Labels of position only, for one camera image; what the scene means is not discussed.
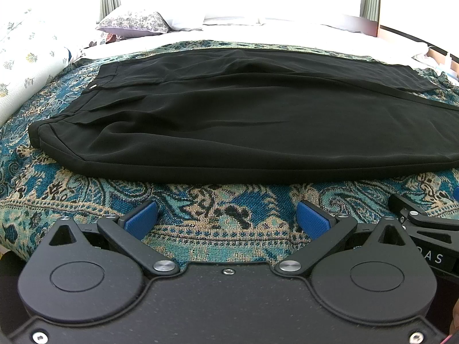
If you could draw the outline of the black pants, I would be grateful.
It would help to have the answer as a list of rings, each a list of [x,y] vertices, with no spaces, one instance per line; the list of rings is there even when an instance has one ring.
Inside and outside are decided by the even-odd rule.
[[[371,179],[458,166],[458,108],[407,66],[205,48],[104,64],[30,143],[72,172],[154,183]]]

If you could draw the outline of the teal paisley bedspread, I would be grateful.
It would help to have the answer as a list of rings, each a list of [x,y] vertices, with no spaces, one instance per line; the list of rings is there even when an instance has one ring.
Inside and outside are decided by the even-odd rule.
[[[276,263],[308,241],[296,223],[302,200],[331,214],[376,223],[389,215],[390,195],[401,194],[431,216],[458,218],[454,169],[383,181],[288,186],[159,185],[70,172],[30,145],[28,127],[63,111],[102,64],[82,59],[68,66],[1,127],[1,245],[23,259],[62,216],[93,223],[105,214],[126,214],[147,200],[157,203],[159,217],[145,243],[181,264]]]

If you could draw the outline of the white bed sheet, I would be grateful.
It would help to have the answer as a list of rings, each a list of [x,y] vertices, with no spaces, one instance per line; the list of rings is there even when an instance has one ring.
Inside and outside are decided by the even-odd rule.
[[[429,61],[428,44],[392,33],[378,36],[377,23],[367,19],[262,19],[213,17],[164,19],[168,34],[124,38],[104,33],[97,25],[79,35],[79,48],[89,58],[152,50],[185,40],[217,40],[249,44],[293,45],[342,54],[370,57],[388,64],[424,68]]]

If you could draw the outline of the floral white duvet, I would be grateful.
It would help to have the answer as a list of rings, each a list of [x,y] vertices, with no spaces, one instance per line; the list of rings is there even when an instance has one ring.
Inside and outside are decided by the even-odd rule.
[[[1,123],[72,59],[69,18],[31,9],[1,11]]]

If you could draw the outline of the floral purple pillow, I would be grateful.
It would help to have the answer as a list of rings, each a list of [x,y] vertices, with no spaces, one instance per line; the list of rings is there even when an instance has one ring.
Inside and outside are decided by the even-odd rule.
[[[168,34],[170,26],[156,11],[119,6],[98,23],[97,29],[124,38]]]

